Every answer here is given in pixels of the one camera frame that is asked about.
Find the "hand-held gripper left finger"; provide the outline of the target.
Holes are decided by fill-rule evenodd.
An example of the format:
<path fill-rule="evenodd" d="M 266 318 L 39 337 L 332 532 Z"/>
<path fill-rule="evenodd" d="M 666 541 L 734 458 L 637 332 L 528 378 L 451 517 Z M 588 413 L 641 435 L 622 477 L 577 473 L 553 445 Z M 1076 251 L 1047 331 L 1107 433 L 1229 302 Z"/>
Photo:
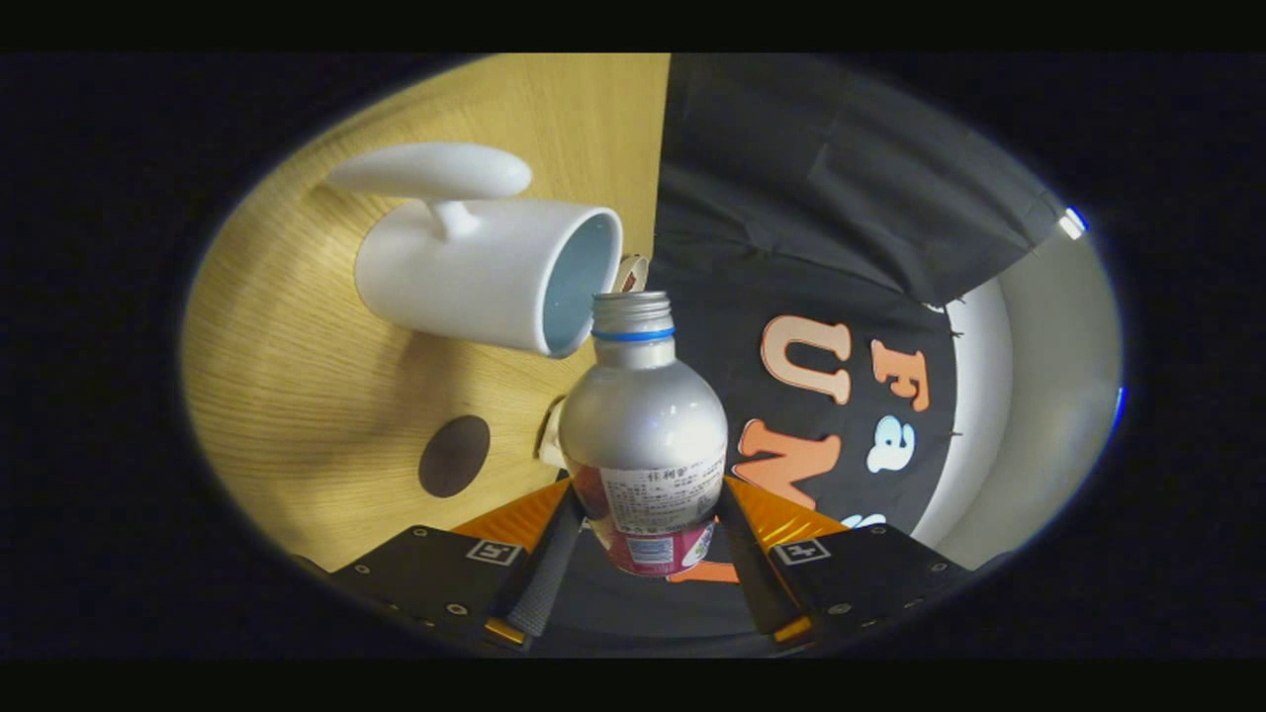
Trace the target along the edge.
<path fill-rule="evenodd" d="M 330 582 L 438 644 L 525 654 L 547 628 L 582 521 L 573 484 L 555 481 L 452 530 L 411 524 Z"/>

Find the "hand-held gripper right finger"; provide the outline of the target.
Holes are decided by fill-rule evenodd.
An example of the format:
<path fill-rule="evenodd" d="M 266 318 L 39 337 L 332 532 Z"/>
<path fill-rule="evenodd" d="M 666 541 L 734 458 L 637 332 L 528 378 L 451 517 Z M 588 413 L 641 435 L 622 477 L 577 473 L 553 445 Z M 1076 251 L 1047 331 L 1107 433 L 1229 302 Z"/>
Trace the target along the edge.
<path fill-rule="evenodd" d="M 779 650 L 871 644 L 975 578 L 891 524 L 849 527 L 733 475 L 717 516 L 755 627 Z"/>

